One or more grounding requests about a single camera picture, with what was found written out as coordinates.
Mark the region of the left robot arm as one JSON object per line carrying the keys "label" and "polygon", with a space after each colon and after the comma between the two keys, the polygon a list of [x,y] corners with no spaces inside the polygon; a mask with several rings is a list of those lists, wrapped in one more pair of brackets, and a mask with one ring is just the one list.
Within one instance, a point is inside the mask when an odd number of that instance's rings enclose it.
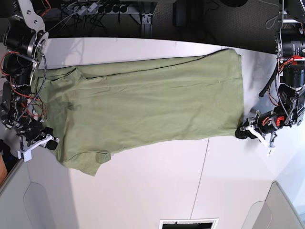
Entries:
{"label": "left robot arm", "polygon": [[[270,149],[278,130],[300,125],[305,115],[305,2],[281,0],[279,6],[276,66],[259,93],[260,97],[269,94],[274,109],[264,114],[256,111],[235,131],[236,138],[257,138]],[[277,99],[270,95],[272,86]]]}

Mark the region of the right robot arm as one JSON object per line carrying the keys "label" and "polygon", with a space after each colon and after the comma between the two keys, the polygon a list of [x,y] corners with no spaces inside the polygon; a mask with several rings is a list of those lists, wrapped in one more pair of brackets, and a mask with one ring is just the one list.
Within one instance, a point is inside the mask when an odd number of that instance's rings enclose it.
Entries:
{"label": "right robot arm", "polygon": [[6,78],[0,103],[0,121],[7,129],[17,132],[22,151],[42,146],[56,149],[59,139],[53,129],[44,127],[46,106],[31,83],[40,64],[46,65],[44,48],[48,39],[43,16],[51,9],[47,0],[2,0],[0,17],[8,19],[9,27],[3,44],[7,52],[0,62],[0,71]]}

